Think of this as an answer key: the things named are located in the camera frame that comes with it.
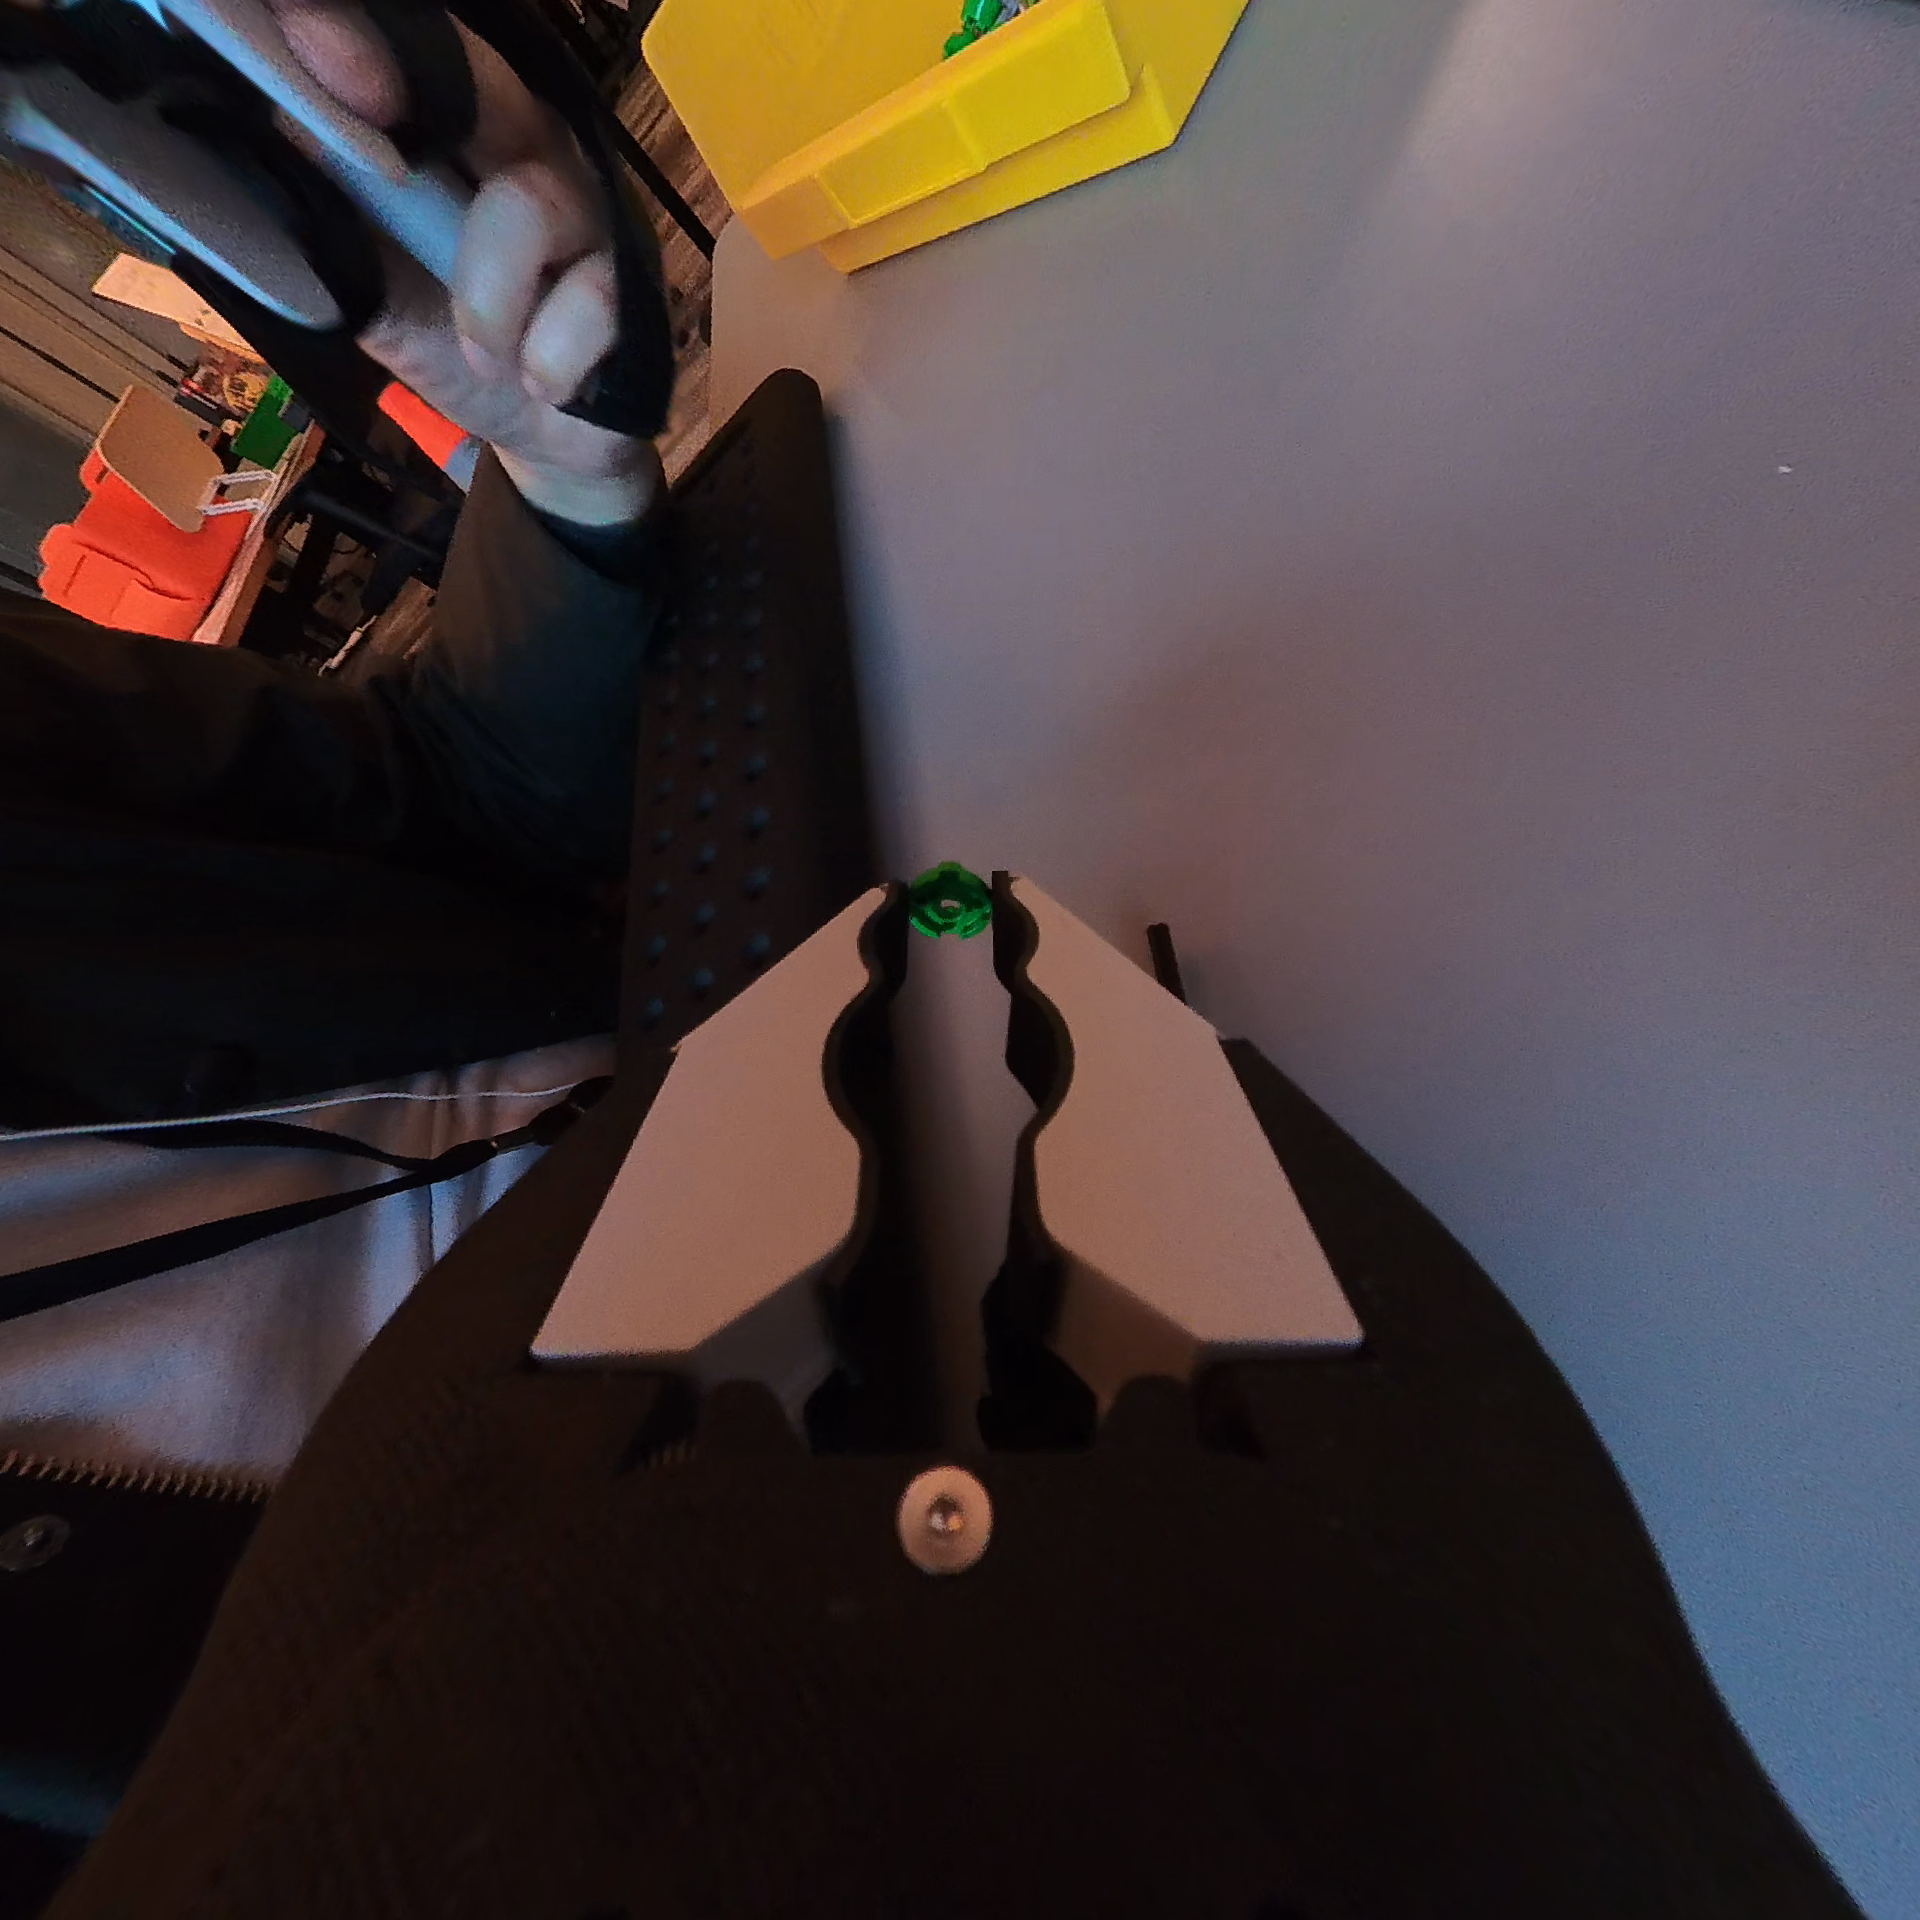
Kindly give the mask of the small orange object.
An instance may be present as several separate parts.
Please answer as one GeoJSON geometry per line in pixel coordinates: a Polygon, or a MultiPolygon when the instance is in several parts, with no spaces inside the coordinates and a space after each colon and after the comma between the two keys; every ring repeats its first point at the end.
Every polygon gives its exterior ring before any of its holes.
{"type": "Polygon", "coordinates": [[[435,467],[452,477],[457,487],[467,488],[472,484],[476,462],[474,434],[445,418],[437,406],[397,379],[391,379],[381,388],[378,410],[391,418],[435,467]]]}

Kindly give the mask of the dark zipper jacket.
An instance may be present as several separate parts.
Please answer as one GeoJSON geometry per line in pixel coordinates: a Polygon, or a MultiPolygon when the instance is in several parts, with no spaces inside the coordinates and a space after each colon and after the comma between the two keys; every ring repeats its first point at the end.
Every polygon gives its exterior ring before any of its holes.
{"type": "Polygon", "coordinates": [[[273,1482],[2,1459],[2,1916],[41,1916],[192,1672],[273,1482]]]}

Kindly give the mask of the yellow plastic bin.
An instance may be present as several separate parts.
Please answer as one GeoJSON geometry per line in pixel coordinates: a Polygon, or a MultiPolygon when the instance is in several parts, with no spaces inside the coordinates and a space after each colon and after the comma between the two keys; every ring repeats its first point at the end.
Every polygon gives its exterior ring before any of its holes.
{"type": "Polygon", "coordinates": [[[664,3],[643,56],[737,222],[841,274],[1168,149],[1243,3],[664,3]]]}

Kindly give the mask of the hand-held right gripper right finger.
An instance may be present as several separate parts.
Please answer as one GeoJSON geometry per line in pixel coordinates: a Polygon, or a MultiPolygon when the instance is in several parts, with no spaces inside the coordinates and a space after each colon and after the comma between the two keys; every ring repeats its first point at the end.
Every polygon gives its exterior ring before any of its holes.
{"type": "Polygon", "coordinates": [[[1361,1318],[1227,1042],[1032,878],[992,878],[1004,1059],[1033,1103],[980,1324],[984,1421],[1098,1421],[1146,1379],[1344,1359],[1361,1318]]]}

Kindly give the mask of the person's left forearm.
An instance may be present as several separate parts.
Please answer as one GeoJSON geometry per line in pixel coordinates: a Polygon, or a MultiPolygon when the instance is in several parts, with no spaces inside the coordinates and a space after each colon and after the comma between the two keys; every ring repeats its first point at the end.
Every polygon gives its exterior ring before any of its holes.
{"type": "Polygon", "coordinates": [[[426,642],[345,683],[4,591],[8,1126],[181,1120],[617,1026],[666,493],[474,477],[426,642]]]}

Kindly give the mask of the person's left hand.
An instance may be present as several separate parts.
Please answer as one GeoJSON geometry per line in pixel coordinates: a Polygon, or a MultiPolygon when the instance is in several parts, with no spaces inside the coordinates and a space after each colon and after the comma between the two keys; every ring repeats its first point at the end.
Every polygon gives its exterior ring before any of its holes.
{"type": "Polygon", "coordinates": [[[460,36],[476,126],[452,278],[384,246],[386,302],[357,342],[489,444],[531,509],[589,530],[635,526],[664,487],[656,445],[565,413],[617,342],[605,197],[498,51],[468,28],[460,36]]]}

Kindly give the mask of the person's grey shirt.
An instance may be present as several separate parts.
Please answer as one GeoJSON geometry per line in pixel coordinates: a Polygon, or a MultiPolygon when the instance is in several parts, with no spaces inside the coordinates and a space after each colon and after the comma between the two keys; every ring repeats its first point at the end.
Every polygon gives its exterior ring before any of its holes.
{"type": "MultiPolygon", "coordinates": [[[[218,1112],[405,1158],[506,1134],[612,1071],[593,1032],[509,1055],[325,1085],[271,1082],[218,1112]]],[[[130,1142],[81,1110],[4,1117],[4,1274],[93,1256],[220,1219],[357,1192],[400,1167],[312,1146],[130,1142]]],[[[457,1178],[256,1238],[220,1256],[15,1316],[2,1330],[4,1448],[107,1468],[274,1478],[421,1278],[541,1156],[524,1142],[457,1178]]]]}

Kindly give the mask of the black perforated board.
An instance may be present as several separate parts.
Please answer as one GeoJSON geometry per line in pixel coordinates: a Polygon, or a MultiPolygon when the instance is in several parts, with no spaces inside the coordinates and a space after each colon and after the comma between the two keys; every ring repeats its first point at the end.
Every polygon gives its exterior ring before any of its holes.
{"type": "Polygon", "coordinates": [[[661,1061],[881,878],[818,383],[770,372],[673,487],[641,674],[617,1059],[661,1061]]]}

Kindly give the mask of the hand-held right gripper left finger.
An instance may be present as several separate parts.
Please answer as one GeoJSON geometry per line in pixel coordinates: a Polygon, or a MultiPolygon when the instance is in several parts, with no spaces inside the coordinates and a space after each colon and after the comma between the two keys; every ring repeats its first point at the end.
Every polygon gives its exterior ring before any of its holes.
{"type": "Polygon", "coordinates": [[[853,1275],[881,1229],[905,939],[887,879],[685,1032],[536,1365],[754,1382],[804,1418],[849,1367],[853,1275]]]}

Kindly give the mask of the orange plastic bin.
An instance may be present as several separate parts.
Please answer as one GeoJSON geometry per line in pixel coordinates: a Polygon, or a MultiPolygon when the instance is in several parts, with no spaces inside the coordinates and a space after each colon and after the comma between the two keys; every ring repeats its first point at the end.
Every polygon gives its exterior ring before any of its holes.
{"type": "Polygon", "coordinates": [[[40,542],[40,591],[100,626],[192,639],[220,597],[259,508],[211,515],[196,532],[164,519],[92,447],[87,502],[40,542]]]}

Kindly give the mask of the white card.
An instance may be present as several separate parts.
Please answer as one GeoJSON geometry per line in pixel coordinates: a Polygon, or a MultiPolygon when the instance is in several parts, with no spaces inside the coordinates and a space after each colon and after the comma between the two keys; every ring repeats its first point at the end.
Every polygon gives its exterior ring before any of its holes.
{"type": "Polygon", "coordinates": [[[90,453],[183,534],[202,530],[226,480],[194,418],[143,383],[123,391],[90,453]]]}

